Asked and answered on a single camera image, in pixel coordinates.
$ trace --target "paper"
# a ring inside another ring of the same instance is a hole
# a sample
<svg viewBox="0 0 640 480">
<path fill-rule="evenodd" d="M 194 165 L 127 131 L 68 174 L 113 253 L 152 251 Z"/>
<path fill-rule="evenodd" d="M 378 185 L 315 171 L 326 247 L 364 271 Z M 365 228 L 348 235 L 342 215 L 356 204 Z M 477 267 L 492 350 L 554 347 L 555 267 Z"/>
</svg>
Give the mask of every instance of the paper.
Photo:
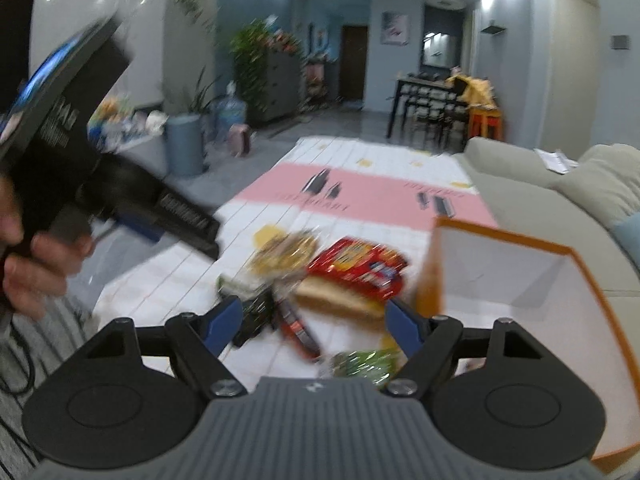
<svg viewBox="0 0 640 480">
<path fill-rule="evenodd" d="M 557 150 L 555 153 L 550 153 L 535 148 L 534 151 L 540 156 L 545 167 L 550 171 L 564 175 L 569 173 L 573 168 L 578 167 L 578 163 L 575 160 L 571 160 L 560 150 Z"/>
</svg>

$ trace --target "gray trash can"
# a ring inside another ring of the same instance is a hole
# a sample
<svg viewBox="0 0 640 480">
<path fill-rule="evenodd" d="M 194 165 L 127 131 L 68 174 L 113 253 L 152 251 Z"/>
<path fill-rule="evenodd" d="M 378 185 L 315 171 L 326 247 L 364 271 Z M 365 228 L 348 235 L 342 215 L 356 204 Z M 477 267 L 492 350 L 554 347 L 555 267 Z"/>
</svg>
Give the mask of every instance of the gray trash can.
<svg viewBox="0 0 640 480">
<path fill-rule="evenodd" d="M 204 170 L 204 144 L 200 115 L 170 117 L 165 126 L 166 156 L 169 173 L 198 176 Z"/>
</svg>

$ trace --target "screw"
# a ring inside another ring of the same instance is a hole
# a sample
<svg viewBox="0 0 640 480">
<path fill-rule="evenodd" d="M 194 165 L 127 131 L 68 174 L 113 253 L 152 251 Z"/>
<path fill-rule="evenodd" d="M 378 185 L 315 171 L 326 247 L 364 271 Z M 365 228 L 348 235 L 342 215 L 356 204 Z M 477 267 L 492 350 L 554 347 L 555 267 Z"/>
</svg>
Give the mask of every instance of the screw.
<svg viewBox="0 0 640 480">
<path fill-rule="evenodd" d="M 418 391 L 418 385 L 411 379 L 394 379 L 386 386 L 386 390 L 395 397 L 410 397 Z"/>
<path fill-rule="evenodd" d="M 222 379 L 211 385 L 211 391 L 218 397 L 235 397 L 242 393 L 243 387 L 235 379 Z"/>
</svg>

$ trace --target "red and black marker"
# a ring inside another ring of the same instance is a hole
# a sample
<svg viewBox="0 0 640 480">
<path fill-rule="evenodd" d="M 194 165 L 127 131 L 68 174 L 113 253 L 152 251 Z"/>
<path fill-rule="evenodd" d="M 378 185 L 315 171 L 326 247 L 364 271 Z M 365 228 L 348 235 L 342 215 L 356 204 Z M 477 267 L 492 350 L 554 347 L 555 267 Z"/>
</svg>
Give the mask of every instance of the red and black marker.
<svg viewBox="0 0 640 480">
<path fill-rule="evenodd" d="M 316 361 L 321 357 L 320 345 L 300 319 L 298 312 L 290 301 L 282 300 L 278 302 L 276 320 L 285 337 L 295 343 L 304 357 L 312 361 Z"/>
</svg>

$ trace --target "brown door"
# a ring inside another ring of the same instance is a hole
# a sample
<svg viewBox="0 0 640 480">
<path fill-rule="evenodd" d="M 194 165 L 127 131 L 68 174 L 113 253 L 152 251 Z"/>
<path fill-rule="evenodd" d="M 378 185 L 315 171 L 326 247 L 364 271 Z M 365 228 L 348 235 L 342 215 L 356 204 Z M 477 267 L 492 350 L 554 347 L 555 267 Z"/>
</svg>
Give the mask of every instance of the brown door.
<svg viewBox="0 0 640 480">
<path fill-rule="evenodd" d="M 355 101 L 364 97 L 369 27 L 345 25 L 340 48 L 340 97 Z"/>
</svg>

